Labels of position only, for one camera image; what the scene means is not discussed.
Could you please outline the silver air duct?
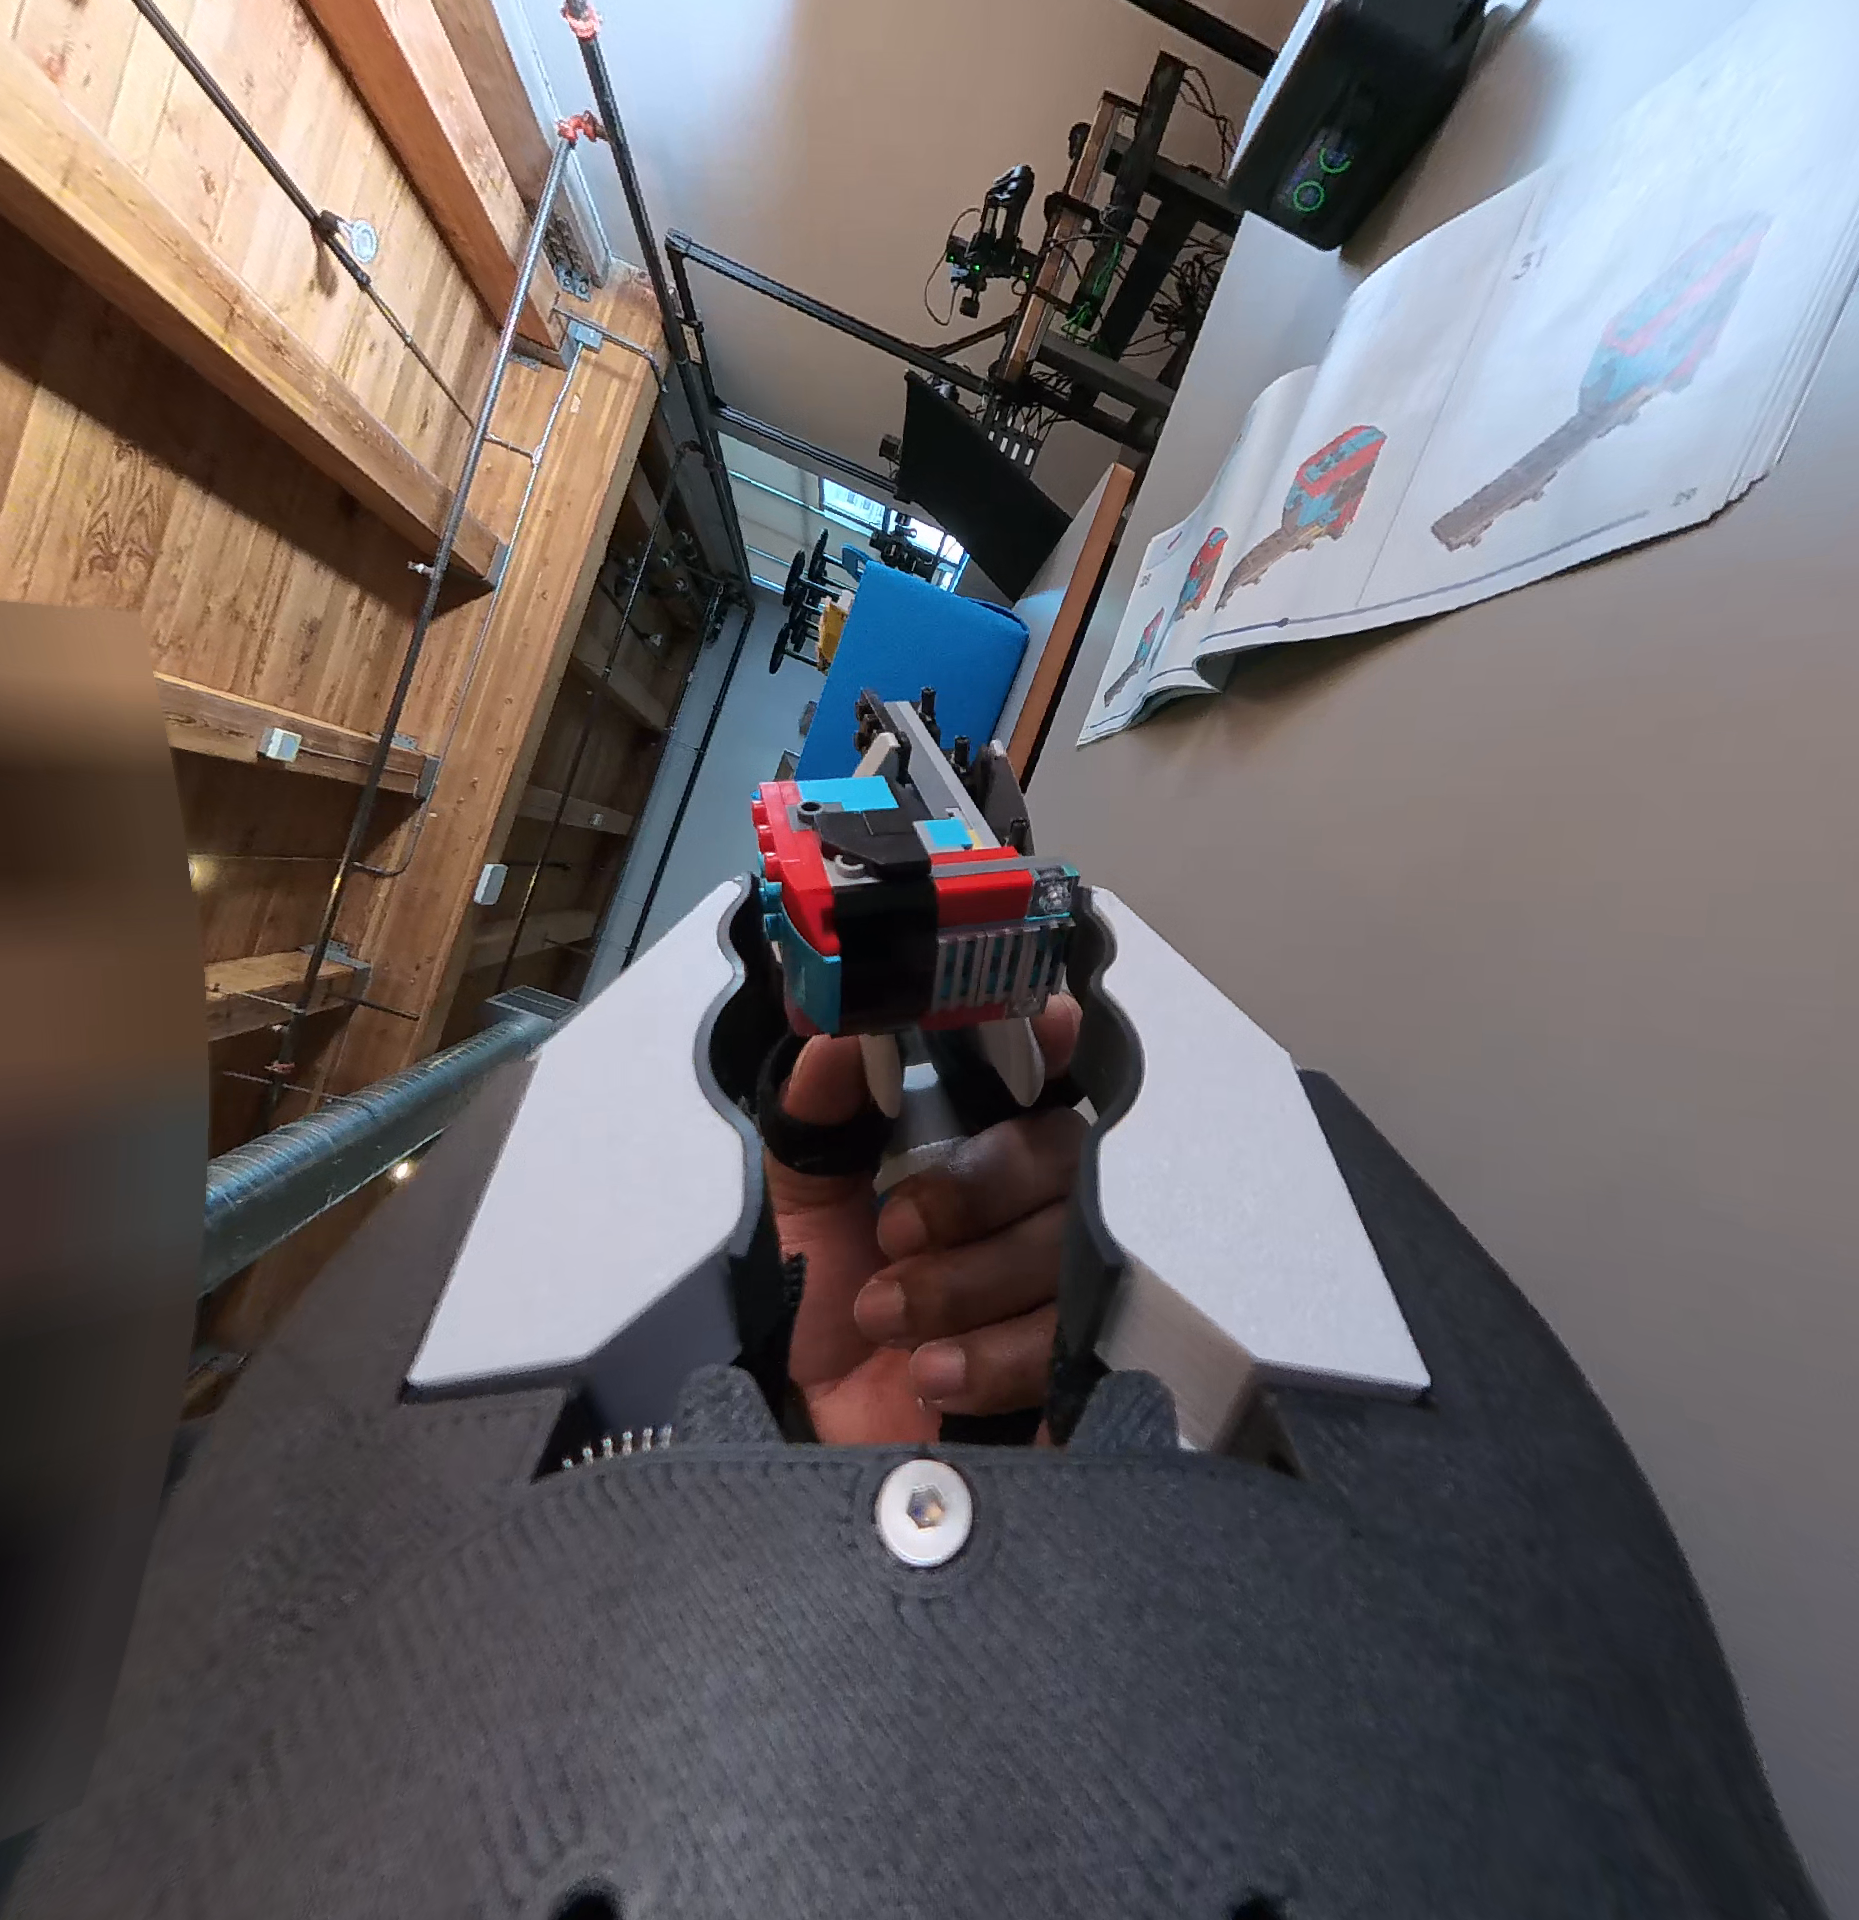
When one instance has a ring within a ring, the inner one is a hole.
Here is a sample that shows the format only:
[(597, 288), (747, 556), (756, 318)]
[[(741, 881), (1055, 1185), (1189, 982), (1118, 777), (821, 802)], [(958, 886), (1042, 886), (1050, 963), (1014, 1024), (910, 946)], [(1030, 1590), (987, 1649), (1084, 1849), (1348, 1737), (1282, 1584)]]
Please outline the silver air duct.
[(198, 1291), (210, 1295), (437, 1140), (492, 1071), (534, 1052), (573, 1011), (538, 989), (494, 995), (470, 1040), (212, 1160)]

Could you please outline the wood-edged grey table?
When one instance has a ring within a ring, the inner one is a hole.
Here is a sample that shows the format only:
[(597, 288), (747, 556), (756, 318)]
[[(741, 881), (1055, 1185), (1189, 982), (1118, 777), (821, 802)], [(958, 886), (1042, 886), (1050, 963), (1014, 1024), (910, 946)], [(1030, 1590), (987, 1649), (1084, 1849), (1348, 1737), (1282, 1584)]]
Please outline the wood-edged grey table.
[(1030, 643), (997, 721), (997, 737), (1008, 747), (1020, 788), (1031, 784), (1060, 690), (1123, 537), (1135, 482), (1137, 468), (1128, 463), (1118, 461), (1106, 468), (1014, 607)]

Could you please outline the toy brick truck model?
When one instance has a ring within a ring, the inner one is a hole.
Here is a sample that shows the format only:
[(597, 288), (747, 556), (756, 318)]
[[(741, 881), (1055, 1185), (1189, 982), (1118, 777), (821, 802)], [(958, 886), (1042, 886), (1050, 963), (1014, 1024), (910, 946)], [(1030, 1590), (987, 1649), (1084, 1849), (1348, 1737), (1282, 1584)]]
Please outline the toy brick truck model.
[(855, 707), (847, 778), (751, 796), (764, 934), (812, 1030), (1033, 1020), (1062, 989), (1080, 873), (987, 826), (987, 743), (947, 745), (936, 692)]

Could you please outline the brick instruction booklet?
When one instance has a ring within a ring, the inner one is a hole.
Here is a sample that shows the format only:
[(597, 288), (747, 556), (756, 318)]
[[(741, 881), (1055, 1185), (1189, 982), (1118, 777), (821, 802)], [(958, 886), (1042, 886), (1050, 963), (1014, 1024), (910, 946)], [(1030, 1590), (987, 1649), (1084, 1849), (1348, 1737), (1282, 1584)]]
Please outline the brick instruction booklet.
[(1146, 547), (1080, 742), (1238, 653), (1523, 588), (1722, 512), (1859, 278), (1859, 4), (1757, 4), (1583, 154), (1353, 294)]

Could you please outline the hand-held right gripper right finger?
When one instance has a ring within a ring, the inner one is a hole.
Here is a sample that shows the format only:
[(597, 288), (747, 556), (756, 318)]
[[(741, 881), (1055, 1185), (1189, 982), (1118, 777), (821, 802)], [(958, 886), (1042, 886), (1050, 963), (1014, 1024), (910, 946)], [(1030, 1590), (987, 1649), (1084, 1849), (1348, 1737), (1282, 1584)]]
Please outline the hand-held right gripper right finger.
[(1060, 1266), (1047, 1426), (1153, 1374), (1183, 1447), (1259, 1386), (1417, 1400), (1431, 1374), (1292, 1058), (1113, 891), (1083, 886), (1071, 1068), (1094, 1109)]

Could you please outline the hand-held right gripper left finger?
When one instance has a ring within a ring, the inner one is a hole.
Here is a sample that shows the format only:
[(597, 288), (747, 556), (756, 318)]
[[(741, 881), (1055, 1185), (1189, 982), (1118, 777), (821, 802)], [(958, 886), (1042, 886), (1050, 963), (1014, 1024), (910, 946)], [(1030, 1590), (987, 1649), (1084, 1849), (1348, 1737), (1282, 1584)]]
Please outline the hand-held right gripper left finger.
[(748, 903), (721, 881), (535, 1056), (410, 1386), (578, 1386), (607, 1434), (663, 1428), (741, 1350), (731, 1261), (761, 1182), (708, 1065)]

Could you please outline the black electronic device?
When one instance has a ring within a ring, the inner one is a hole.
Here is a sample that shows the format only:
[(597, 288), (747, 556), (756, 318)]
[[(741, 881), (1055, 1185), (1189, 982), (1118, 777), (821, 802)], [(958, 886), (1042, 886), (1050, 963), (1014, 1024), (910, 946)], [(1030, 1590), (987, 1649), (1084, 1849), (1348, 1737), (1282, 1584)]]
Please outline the black electronic device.
[(1305, 4), (1245, 121), (1230, 203), (1341, 248), (1455, 106), (1484, 30), (1484, 2)]

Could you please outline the distant window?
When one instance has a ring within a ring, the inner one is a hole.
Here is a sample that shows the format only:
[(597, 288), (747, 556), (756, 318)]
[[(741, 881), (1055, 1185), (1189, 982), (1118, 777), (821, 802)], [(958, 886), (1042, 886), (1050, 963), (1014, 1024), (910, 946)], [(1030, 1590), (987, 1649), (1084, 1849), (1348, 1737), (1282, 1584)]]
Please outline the distant window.
[(906, 512), (869, 500), (821, 476), (821, 516), (839, 526), (857, 529), (846, 547), (873, 554), (875, 560), (924, 580), (944, 578), (945, 583), (961, 578), (966, 549), (938, 526), (917, 519)]

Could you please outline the black cabinet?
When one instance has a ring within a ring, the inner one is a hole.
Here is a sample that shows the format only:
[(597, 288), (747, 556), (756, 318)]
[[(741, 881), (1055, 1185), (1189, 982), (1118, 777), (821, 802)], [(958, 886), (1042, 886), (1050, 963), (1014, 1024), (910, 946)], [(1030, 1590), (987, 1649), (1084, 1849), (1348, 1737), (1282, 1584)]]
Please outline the black cabinet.
[(906, 376), (895, 491), (927, 512), (1009, 601), (1027, 596), (1071, 516), (925, 376)]

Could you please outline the person's left hand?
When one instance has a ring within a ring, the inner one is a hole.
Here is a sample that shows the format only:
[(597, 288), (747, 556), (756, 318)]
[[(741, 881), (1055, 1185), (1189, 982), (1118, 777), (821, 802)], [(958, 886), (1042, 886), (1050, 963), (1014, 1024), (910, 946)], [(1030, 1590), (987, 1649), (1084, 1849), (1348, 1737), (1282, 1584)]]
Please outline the person's left hand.
[(931, 1444), (1042, 1405), (1086, 1131), (1071, 1109), (1020, 1112), (885, 1198), (867, 1174), (765, 1160), (781, 1249), (804, 1259), (790, 1383), (823, 1444)]

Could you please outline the light blue felt partition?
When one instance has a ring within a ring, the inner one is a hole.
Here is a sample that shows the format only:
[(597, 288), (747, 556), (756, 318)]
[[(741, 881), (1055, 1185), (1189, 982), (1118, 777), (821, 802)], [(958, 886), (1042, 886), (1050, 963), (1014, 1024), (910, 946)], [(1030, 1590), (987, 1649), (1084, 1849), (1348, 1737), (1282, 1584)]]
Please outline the light blue felt partition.
[(862, 758), (855, 745), (855, 707), (865, 690), (883, 701), (917, 701), (924, 689), (931, 689), (944, 742), (967, 737), (971, 747), (980, 747), (997, 732), (1027, 643), (1030, 629), (1014, 611), (935, 588), (885, 565), (869, 565), (794, 778), (855, 774)]

